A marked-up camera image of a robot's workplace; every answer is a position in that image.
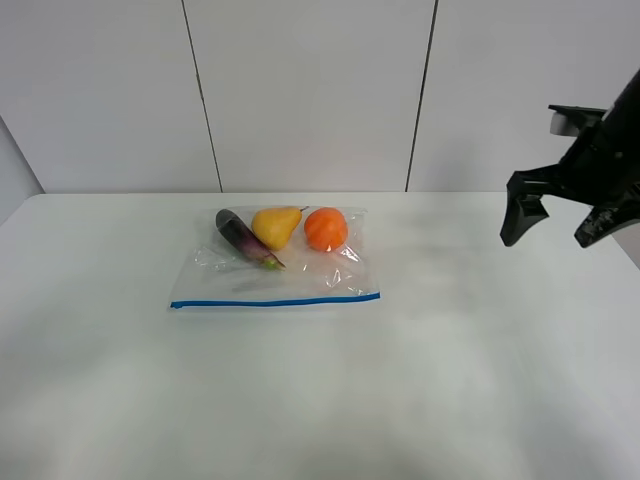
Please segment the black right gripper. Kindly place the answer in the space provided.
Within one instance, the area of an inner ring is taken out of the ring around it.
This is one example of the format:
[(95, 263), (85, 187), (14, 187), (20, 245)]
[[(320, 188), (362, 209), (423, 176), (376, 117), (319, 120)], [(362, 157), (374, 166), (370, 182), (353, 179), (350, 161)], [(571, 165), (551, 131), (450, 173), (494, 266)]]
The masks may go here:
[(609, 110), (551, 105), (576, 139), (558, 163), (516, 171), (507, 183), (500, 238), (514, 246), (549, 217), (542, 196), (595, 206), (576, 230), (581, 247), (639, 223), (639, 106), (614, 104)]

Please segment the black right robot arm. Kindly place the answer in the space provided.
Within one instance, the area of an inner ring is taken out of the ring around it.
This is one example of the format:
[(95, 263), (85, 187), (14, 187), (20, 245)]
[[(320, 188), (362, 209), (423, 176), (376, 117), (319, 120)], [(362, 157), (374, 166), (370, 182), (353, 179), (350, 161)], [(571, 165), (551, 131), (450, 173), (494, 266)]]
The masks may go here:
[(516, 171), (507, 189), (500, 237), (515, 245), (534, 225), (549, 217), (542, 204), (551, 195), (592, 208), (574, 233), (588, 248), (639, 222), (639, 76), (634, 75), (607, 110), (551, 105), (576, 139), (560, 161)]

